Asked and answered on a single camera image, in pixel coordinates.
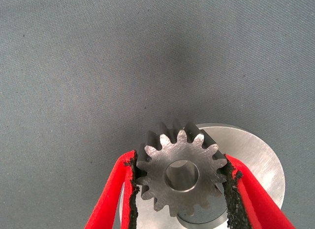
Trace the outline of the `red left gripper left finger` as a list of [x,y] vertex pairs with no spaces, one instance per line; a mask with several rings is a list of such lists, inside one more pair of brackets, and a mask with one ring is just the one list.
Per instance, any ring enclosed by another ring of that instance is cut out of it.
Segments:
[[135,150],[124,153],[117,159],[85,225],[86,229],[111,229],[113,227],[122,189],[124,193],[121,228],[136,228],[138,217],[136,195],[139,192],[139,187],[136,185],[136,160]]

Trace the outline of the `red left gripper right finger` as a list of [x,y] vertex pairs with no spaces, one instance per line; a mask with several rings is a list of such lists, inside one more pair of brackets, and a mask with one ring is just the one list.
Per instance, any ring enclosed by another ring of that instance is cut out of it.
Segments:
[[295,226],[276,205],[249,168],[224,155],[223,183],[229,229],[293,229]]

